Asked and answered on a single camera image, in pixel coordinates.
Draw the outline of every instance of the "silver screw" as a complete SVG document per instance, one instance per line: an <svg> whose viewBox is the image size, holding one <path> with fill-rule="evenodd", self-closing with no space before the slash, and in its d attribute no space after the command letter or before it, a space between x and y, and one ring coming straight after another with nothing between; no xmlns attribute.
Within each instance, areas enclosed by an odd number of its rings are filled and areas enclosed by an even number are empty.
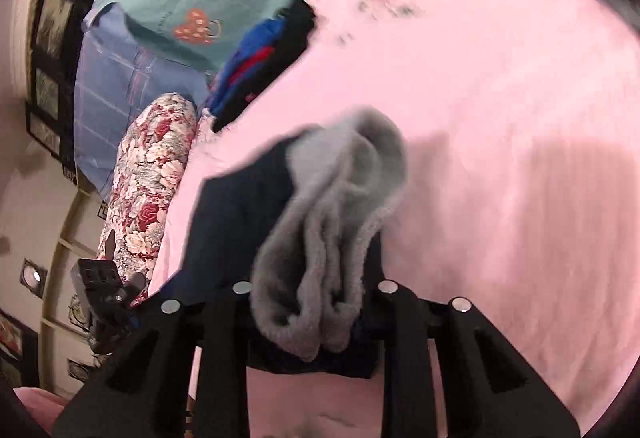
<svg viewBox="0 0 640 438"><path fill-rule="evenodd" d="M254 289L254 285L252 285L248 281L238 281L233 288L234 292L237 293L238 295L249 293L253 289Z"/></svg>
<svg viewBox="0 0 640 438"><path fill-rule="evenodd" d="M472 308L471 301L466 297L456 297L451 301L451 305L459 312L468 312Z"/></svg>
<svg viewBox="0 0 640 438"><path fill-rule="evenodd" d="M168 314L176 313L180 309L180 301L177 301L175 299L169 299L162 303L162 305L160 306L160 309L162 310L163 313L168 313Z"/></svg>
<svg viewBox="0 0 640 438"><path fill-rule="evenodd" d="M382 293L394 293L398 290L398 284L394 281L385 279L384 281L380 281L378 283L378 290L380 290Z"/></svg>

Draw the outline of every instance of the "black mechanical device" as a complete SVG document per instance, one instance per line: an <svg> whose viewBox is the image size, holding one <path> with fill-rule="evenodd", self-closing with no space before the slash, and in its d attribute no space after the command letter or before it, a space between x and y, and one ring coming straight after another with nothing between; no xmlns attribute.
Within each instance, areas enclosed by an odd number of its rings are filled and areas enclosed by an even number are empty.
<svg viewBox="0 0 640 438"><path fill-rule="evenodd" d="M85 278L96 266L81 260L74 273ZM94 320L110 328L93 335L97 346L116 349L66 406L53 438L183 436L196 345L195 438L249 437L246 367L264 340L250 313L251 284L212 288L207 267L204 260L197 270L182 269L133 308L113 302L122 290L117 280L97 289L82 282ZM422 300L381 270L366 274L358 325L384 345L382 438L437 436L428 339L438 351L451 438L580 437L567 408L469 300Z"/></svg>

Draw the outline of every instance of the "pink shirt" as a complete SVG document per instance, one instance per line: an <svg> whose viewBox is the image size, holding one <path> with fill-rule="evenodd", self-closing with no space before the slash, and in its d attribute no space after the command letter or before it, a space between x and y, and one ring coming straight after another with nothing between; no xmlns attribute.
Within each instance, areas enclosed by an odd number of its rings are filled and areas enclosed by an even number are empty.
<svg viewBox="0 0 640 438"><path fill-rule="evenodd" d="M596 0L308 1L309 50L194 146L150 291L179 267L204 179L368 104L401 130L410 166L383 233L387 277L469 297L587 432L640 353L638 38ZM249 382L254 436L379 434L380 377Z"/></svg>

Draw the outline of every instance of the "floral fabric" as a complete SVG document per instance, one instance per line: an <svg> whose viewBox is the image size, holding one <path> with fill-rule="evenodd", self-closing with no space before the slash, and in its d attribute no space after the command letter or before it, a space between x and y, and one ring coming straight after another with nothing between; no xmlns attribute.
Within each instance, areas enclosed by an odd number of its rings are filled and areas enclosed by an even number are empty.
<svg viewBox="0 0 640 438"><path fill-rule="evenodd" d="M153 277L166 211L182 179L196 133L193 105L178 94L156 98L129 126L118 147L113 190L98 259L115 231L114 262L123 281L135 272ZM146 288L135 303L146 299Z"/></svg>

